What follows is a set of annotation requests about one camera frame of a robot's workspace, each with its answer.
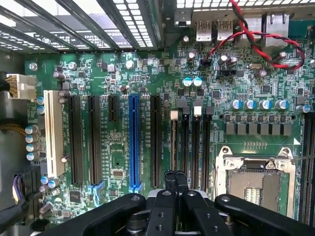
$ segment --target dimm slot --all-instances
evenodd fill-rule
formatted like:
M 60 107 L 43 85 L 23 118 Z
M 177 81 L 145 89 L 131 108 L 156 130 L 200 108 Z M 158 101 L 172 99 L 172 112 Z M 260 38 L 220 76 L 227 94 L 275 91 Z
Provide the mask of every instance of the dimm slot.
M 97 185 L 102 181 L 99 103 L 99 96 L 88 96 L 88 109 L 90 119 L 90 184 L 92 185 Z
M 138 94 L 129 96 L 129 191 L 141 190 L 140 183 L 140 98 Z
M 161 170 L 161 100 L 159 95 L 150 98 L 151 113 L 151 187 L 160 185 Z
M 82 122 L 80 96 L 69 97 L 69 135 L 71 155 L 71 182 L 83 182 L 83 154 L 82 154 Z
M 206 192 L 209 186 L 209 141 L 210 141 L 211 117 L 206 116 L 203 120 L 203 150 L 201 161 L 201 190 Z

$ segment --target white pci slot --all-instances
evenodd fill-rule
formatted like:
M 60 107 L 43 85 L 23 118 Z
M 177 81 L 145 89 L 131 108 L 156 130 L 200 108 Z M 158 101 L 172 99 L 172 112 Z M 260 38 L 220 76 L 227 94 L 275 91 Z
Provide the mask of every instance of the white pci slot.
M 64 173 L 62 106 L 58 102 L 58 91 L 44 90 L 46 158 L 48 177 Z

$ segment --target motherboard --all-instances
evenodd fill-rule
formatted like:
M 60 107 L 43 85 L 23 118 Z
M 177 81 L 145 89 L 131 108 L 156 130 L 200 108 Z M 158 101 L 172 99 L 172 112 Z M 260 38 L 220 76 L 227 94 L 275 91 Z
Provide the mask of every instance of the motherboard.
M 305 64 L 287 71 L 233 43 L 205 62 L 212 46 L 183 37 L 162 52 L 27 55 L 42 218 L 56 225 L 129 192 L 148 196 L 171 169 L 211 200 L 228 192 L 298 219 L 302 162 L 292 159 L 307 154 L 313 42 L 298 41 Z M 298 60 L 290 46 L 273 56 Z

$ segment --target blue pcie slot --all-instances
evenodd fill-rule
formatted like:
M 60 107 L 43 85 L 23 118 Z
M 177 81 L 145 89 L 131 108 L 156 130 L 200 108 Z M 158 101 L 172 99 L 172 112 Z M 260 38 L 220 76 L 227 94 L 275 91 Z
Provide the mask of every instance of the blue pcie slot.
M 129 96 L 129 191 L 135 192 L 142 188 L 140 183 L 140 97 L 138 94 Z

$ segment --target solid capacitor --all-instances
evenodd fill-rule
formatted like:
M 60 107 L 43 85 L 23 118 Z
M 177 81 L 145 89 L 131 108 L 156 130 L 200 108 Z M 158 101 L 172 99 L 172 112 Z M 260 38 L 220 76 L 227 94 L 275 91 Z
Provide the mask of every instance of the solid capacitor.
M 244 107 L 245 107 L 246 109 L 249 109 L 249 110 L 254 109 L 254 108 L 255 108 L 255 102 L 254 102 L 254 100 L 246 100 L 246 101 L 244 102 Z
M 183 85 L 184 85 L 185 87 L 190 87 L 191 84 L 192 84 L 192 79 L 191 79 L 191 78 L 186 77 L 186 78 L 183 79 Z
M 27 134 L 34 134 L 34 133 L 37 133 L 38 131 L 39 131 L 39 128 L 36 124 L 29 125 L 25 128 L 25 133 Z
M 26 141 L 28 144 L 37 142 L 38 140 L 39 140 L 39 135 L 38 135 L 38 134 L 28 134 L 28 135 L 25 137 L 25 141 Z

